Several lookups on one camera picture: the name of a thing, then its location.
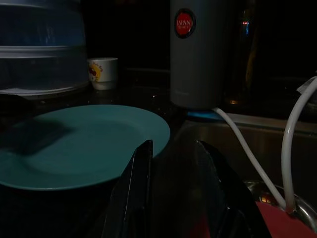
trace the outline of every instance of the label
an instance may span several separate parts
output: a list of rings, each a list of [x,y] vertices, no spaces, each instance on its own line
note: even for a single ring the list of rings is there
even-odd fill
[[[189,37],[195,30],[196,19],[189,9],[180,9],[175,17],[175,33],[179,38]]]

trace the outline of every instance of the sink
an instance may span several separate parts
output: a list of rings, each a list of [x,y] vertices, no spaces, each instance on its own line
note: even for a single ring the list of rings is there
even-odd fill
[[[281,146],[286,121],[229,114],[272,182],[282,186]],[[174,138],[183,156],[193,156],[196,140],[217,148],[243,180],[261,180],[231,128],[221,120],[185,121]],[[292,175],[295,193],[317,207],[317,124],[298,122],[293,137]]]

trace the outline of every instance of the plate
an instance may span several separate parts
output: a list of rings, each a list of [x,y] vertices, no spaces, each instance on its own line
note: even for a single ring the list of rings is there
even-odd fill
[[[167,144],[167,123],[149,111],[119,105],[63,109],[17,124],[0,135],[0,184],[64,190],[121,175],[134,150]]]

